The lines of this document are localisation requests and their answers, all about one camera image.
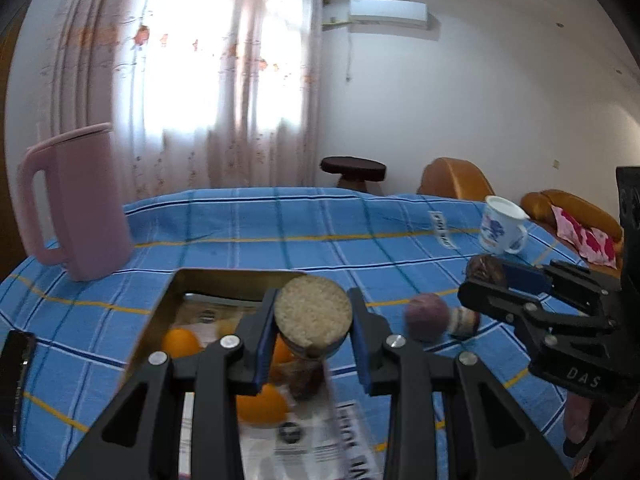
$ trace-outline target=black circular logo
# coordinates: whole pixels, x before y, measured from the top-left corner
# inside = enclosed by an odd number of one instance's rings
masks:
[[[295,422],[285,422],[278,428],[278,436],[287,444],[296,444],[302,438],[304,431]]]

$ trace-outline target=pink pillow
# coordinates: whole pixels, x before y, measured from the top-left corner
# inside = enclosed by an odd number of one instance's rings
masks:
[[[592,227],[585,229],[561,207],[551,206],[558,225],[558,238],[571,243],[591,264],[616,268],[616,251],[609,235]]]

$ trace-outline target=brown leather sofa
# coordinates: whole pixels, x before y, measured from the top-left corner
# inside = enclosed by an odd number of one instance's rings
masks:
[[[579,196],[559,189],[545,189],[540,192],[527,193],[520,201],[520,206],[535,223],[545,228],[553,236],[556,236],[558,226],[556,225],[556,217],[551,209],[552,205],[561,207],[567,211],[584,227],[595,227],[613,238],[617,269],[594,264],[589,264],[589,266],[593,270],[599,270],[600,272],[605,272],[619,278],[622,267],[623,239],[622,227],[620,227],[616,219]],[[574,252],[577,252],[569,242],[560,240],[558,237],[556,237],[556,239]]]
[[[482,201],[494,190],[475,164],[442,156],[424,168],[417,193]]]

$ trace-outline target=bolt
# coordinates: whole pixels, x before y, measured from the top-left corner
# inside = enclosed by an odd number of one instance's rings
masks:
[[[399,334],[392,334],[386,338],[386,344],[391,346],[391,348],[402,348],[406,343],[406,339],[404,336]]]
[[[235,348],[239,344],[240,338],[235,334],[225,335],[222,339],[220,339],[220,346],[222,346],[222,348]]]
[[[158,366],[158,365],[161,365],[162,363],[164,363],[166,361],[166,354],[164,352],[158,350],[157,352],[153,352],[149,356],[148,360],[153,366]]]
[[[553,334],[545,335],[545,345],[547,346],[556,346],[558,344],[558,338]]]
[[[460,361],[465,366],[473,366],[478,362],[478,356],[473,352],[460,352],[458,356],[458,361]]]

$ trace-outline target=purple ball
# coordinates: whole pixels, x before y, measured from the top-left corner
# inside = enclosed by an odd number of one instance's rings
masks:
[[[421,341],[439,338],[449,326],[449,306],[432,292],[418,294],[404,309],[404,323],[409,337]]]

